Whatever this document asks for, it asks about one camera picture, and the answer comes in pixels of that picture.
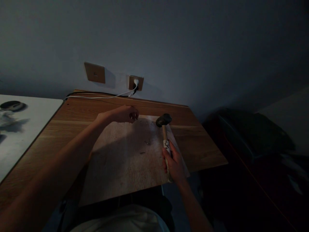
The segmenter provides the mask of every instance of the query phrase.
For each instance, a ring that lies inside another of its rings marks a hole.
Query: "wall socket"
[[[89,81],[105,84],[105,68],[88,62],[84,63],[87,78]]]
[[[143,77],[138,77],[138,76],[129,76],[129,90],[132,90],[135,88],[134,80],[138,79],[138,91],[142,91],[143,88],[143,82],[144,78]]]

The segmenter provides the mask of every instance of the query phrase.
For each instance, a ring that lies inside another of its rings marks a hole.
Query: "person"
[[[134,123],[138,116],[138,110],[133,106],[121,106],[99,113],[89,126],[55,155],[1,214],[0,231],[41,231],[58,202],[89,160],[92,147],[104,128],[113,121]],[[191,230],[212,231],[187,182],[181,155],[172,143],[170,146],[173,158],[165,148],[162,149],[163,168],[166,172],[167,166],[164,159],[167,159],[170,174],[180,191]],[[82,223],[73,231],[115,231],[117,228],[169,231],[160,216],[147,208],[127,208],[126,210],[127,212],[122,210],[108,219],[99,218]]]

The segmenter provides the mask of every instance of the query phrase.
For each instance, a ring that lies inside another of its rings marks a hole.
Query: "hammer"
[[[157,121],[155,122],[155,124],[158,127],[162,127],[163,130],[163,147],[166,148],[166,150],[168,151],[168,153],[171,155],[171,150],[170,150],[170,143],[167,139],[167,132],[166,132],[166,125],[169,124],[172,121],[172,117],[169,114],[163,114],[161,117],[159,117],[157,119]],[[169,169],[168,169],[168,164],[167,164],[167,159],[165,159],[165,163],[167,166],[167,179],[168,182],[172,183],[173,179],[170,175]]]

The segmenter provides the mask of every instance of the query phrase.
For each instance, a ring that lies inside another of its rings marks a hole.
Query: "hand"
[[[163,147],[162,148],[162,156],[163,156],[162,164],[165,169],[165,173],[167,173],[167,166],[165,162],[165,159],[167,159],[168,169],[170,171],[170,174],[174,182],[177,185],[180,185],[186,181],[186,175],[184,174],[184,168],[183,168],[183,161],[181,158],[181,154],[178,153],[178,151],[174,147],[174,144],[170,140],[169,142],[170,142],[170,150],[171,150],[171,154],[173,155],[173,158],[170,156],[168,151]]]
[[[107,111],[105,113],[100,113],[98,115],[98,119],[108,117],[110,121],[115,122],[129,122],[133,123],[138,119],[139,113],[138,110],[133,106],[120,106],[111,111]]]

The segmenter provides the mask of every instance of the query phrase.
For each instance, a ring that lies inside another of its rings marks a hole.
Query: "wooden handle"
[[[166,132],[166,125],[162,126],[162,130],[163,130],[163,140],[168,140],[167,139],[167,132]]]
[[[163,147],[165,147],[166,150],[168,151],[168,153],[171,155],[170,143],[169,143],[169,141],[167,139],[166,126],[163,125],[162,129],[163,129]],[[165,162],[166,162],[166,166],[167,166],[167,180],[168,180],[168,182],[172,183],[173,182],[173,178],[171,177],[170,171],[168,169],[167,159],[165,159]]]

